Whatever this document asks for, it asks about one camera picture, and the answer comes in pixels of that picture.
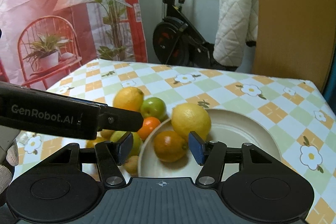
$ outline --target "exercise bike flywheel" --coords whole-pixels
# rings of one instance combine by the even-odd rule
[[[183,37],[174,24],[161,22],[156,26],[153,48],[161,64],[187,66],[189,63],[188,44],[183,42]]]

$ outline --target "exercise bike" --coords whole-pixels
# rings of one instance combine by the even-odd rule
[[[213,58],[214,44],[207,42],[182,13],[185,0],[163,0],[166,16],[153,33],[153,48],[159,61],[165,65],[194,66],[218,70],[236,70]]]

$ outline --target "screw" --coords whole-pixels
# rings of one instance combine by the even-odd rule
[[[109,124],[112,124],[112,123],[114,123],[114,119],[113,119],[113,117],[109,117]]]
[[[204,176],[204,177],[200,177],[198,179],[198,182],[203,185],[210,185],[215,182],[215,179],[213,177]]]
[[[118,185],[123,182],[121,177],[113,176],[106,179],[106,182],[110,185]]]

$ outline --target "gloved hand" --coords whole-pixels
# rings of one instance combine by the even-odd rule
[[[6,159],[0,164],[0,206],[6,203],[6,191],[11,183],[15,166],[19,163],[17,144],[13,144],[7,151]]]

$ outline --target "beige plate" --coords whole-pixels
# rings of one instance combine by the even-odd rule
[[[227,110],[209,109],[212,128],[207,141],[216,140],[228,147],[241,147],[242,143],[250,142],[268,154],[280,160],[279,149],[270,133],[254,120]],[[201,167],[197,165],[190,150],[181,160],[174,163],[161,162],[153,148],[154,137],[167,130],[173,130],[170,119],[157,127],[144,142],[138,162],[139,177],[172,178],[191,177],[195,181]],[[227,164],[224,168],[222,181],[238,172],[238,164]]]

